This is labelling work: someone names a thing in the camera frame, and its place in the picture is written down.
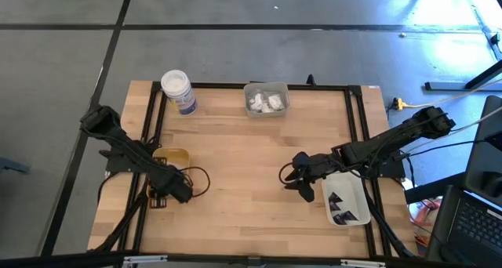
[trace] wooden table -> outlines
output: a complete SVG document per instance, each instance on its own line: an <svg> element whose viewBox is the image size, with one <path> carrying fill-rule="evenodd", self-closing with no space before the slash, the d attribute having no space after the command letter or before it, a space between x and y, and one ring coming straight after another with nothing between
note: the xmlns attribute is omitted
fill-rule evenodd
<svg viewBox="0 0 502 268"><path fill-rule="evenodd" d="M122 127L133 139L140 138L150 88L150 81L132 81L129 87ZM374 136L388 129L380 88L363 86L362 92L369 132ZM198 109L189 117L168 104L161 143L188 150L191 164L210 174L211 188L187 204L169 200L166 208L148 209L142 252L369 256L363 226L340 228L328 223L320 183L313 185L315 200L307 203L278 181L278 170L296 153L328 154L330 147L351 140L342 92L290 91L291 107L283 118L248 118L240 89L195 89L195 94ZM353 106L358 138L362 138L355 100ZM195 192L206 186L201 172L190 172L190 176ZM130 181L131 173L121 173L104 186L89 248L104 241L121 219ZM416 252L402 188L389 179L379 181L386 220L406 247ZM129 236L135 227L133 220ZM373 220L381 254L377 228ZM129 237L127 248L131 247Z"/></svg>

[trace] white jar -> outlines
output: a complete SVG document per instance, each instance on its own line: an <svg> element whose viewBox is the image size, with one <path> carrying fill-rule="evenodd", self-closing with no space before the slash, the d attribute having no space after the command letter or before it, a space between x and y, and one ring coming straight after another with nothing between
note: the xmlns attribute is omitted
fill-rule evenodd
<svg viewBox="0 0 502 268"><path fill-rule="evenodd" d="M160 81L162 90L175 103L181 115L190 115L197 108L197 100L190 81L183 71L168 71Z"/></svg>

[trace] gray floor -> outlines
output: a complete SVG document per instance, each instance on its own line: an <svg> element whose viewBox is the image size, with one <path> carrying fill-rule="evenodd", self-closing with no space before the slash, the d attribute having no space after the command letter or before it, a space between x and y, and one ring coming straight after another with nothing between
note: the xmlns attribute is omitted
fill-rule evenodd
<svg viewBox="0 0 502 268"><path fill-rule="evenodd" d="M128 24L476 25L468 0L132 0ZM0 0L0 23L112 24L122 0ZM492 7L483 3L479 11ZM493 20L490 26L496 25ZM123 31L101 103L122 110L131 80L181 69L192 81L380 85L384 100L426 103L426 81L468 81L496 60L481 29L464 33L376 31ZM74 146L78 119L100 73L110 31L0 31L0 156L31 174L0 175L0 258L35 255ZM480 92L441 104L459 126L475 121ZM391 111L397 125L415 110ZM450 143L471 139L475 128ZM89 141L56 253L83 252L96 209L106 146ZM413 159L417 182L463 171L470 146Z"/></svg>

